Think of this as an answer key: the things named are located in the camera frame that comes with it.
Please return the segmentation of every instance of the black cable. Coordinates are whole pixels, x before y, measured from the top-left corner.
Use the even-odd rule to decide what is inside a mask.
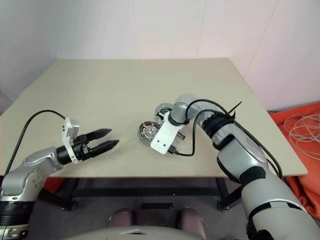
[[[228,111],[228,113],[232,113],[233,110],[235,110],[240,104],[242,104],[242,101],[240,101],[237,105],[235,105],[233,108],[231,108],[230,111]]]
[[[212,110],[212,109],[205,109],[202,110],[200,112],[198,112],[198,114],[195,116],[194,122],[193,122],[193,130],[192,130],[192,153],[191,154],[184,154],[184,153],[180,153],[180,152],[175,152],[175,154],[179,155],[179,156],[184,156],[184,157],[192,157],[195,154],[195,150],[196,150],[196,127],[197,127],[197,121],[198,118],[200,117],[200,115],[204,112],[213,112],[216,113],[217,111]]]
[[[212,101],[212,100],[208,100],[208,99],[197,99],[197,100],[194,100],[192,102],[190,102],[190,104],[188,105],[188,107],[186,108],[185,110],[185,119],[186,121],[189,120],[188,118],[188,111],[190,109],[190,107],[195,104],[195,103],[198,103],[198,102],[206,102],[206,103],[210,103],[210,104],[213,104],[215,106],[217,106],[218,108],[220,108],[223,113],[229,117],[230,119],[232,119],[233,123],[238,127],[240,128],[245,134],[247,134],[260,148],[262,148],[264,150],[264,152],[272,159],[272,161],[274,162],[274,164],[276,165],[276,168],[277,168],[277,171],[276,173],[278,173],[278,177],[280,179],[283,179],[283,172],[282,172],[282,168],[279,164],[279,162],[276,160],[276,158],[271,154],[271,152],[268,151],[268,149],[260,142],[258,141],[248,130],[246,130],[240,123],[238,123],[234,117],[232,117],[230,115],[230,113],[223,107],[221,106],[219,103],[215,102],[215,101]]]
[[[278,172],[277,168],[275,167],[275,165],[273,164],[273,162],[270,161],[269,159],[266,159],[266,160],[267,160],[267,162],[271,165],[271,167],[273,168],[275,174],[276,174],[277,176],[279,176],[279,172]]]
[[[20,144],[21,144],[21,142],[22,142],[22,139],[24,138],[24,135],[25,135],[25,132],[26,132],[26,130],[27,130],[28,125],[30,124],[30,122],[32,121],[32,119],[34,119],[37,115],[42,114],[42,113],[46,113],[46,112],[54,113],[54,114],[60,116],[61,118],[66,119],[65,116],[63,116],[62,114],[60,114],[60,113],[58,113],[58,112],[56,112],[56,111],[54,111],[54,110],[49,110],[49,109],[41,110],[41,111],[38,111],[38,112],[36,112],[35,114],[33,114],[33,115],[28,119],[28,121],[25,123],[25,125],[24,125],[24,127],[23,127],[23,129],[22,129],[22,132],[21,132],[21,134],[20,134],[20,137],[19,137],[19,139],[18,139],[18,142],[16,143],[16,146],[15,146],[14,151],[13,151],[13,153],[12,153],[12,156],[11,156],[11,159],[10,159],[10,161],[9,161],[9,164],[8,164],[8,166],[6,167],[6,170],[5,170],[5,173],[4,173],[3,177],[5,177],[5,176],[9,173],[9,171],[10,171],[10,168],[11,168],[11,166],[12,166],[12,164],[13,164],[13,162],[14,162],[14,159],[15,159],[15,157],[16,157],[16,155],[17,155],[18,149],[19,149],[19,147],[20,147]]]

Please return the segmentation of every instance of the orange fabric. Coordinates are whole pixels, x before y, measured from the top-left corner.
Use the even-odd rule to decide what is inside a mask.
[[[55,193],[60,185],[64,182],[64,178],[60,177],[49,177],[44,183],[43,188],[50,193]]]
[[[279,129],[308,170],[307,175],[287,177],[288,184],[308,213],[318,219],[320,219],[320,160],[305,155],[290,141],[289,133],[284,128],[284,122],[288,117],[294,114],[308,116],[319,113],[320,102],[307,104],[282,112],[270,113],[270,116],[278,125]],[[287,129],[291,130],[299,118],[300,117],[298,116],[290,118],[290,120],[287,121]],[[319,152],[319,144],[316,142],[302,143],[299,144],[299,146],[308,151]]]

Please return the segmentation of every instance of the tabletop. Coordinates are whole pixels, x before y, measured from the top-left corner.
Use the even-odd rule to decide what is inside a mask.
[[[57,60],[1,116],[1,174],[28,118],[51,109],[80,123],[79,134],[110,128],[107,139],[119,139],[111,151],[78,164],[70,163],[52,176],[107,177],[225,177],[217,164],[218,151],[198,127],[193,157],[162,155],[142,144],[138,128],[154,120],[160,103],[174,103],[190,93],[223,105],[238,102],[236,119],[279,161],[285,176],[307,173],[278,127],[228,58],[161,60]],[[12,169],[41,149],[63,145],[63,120],[43,113],[28,127]],[[175,146],[189,153],[192,126]]]

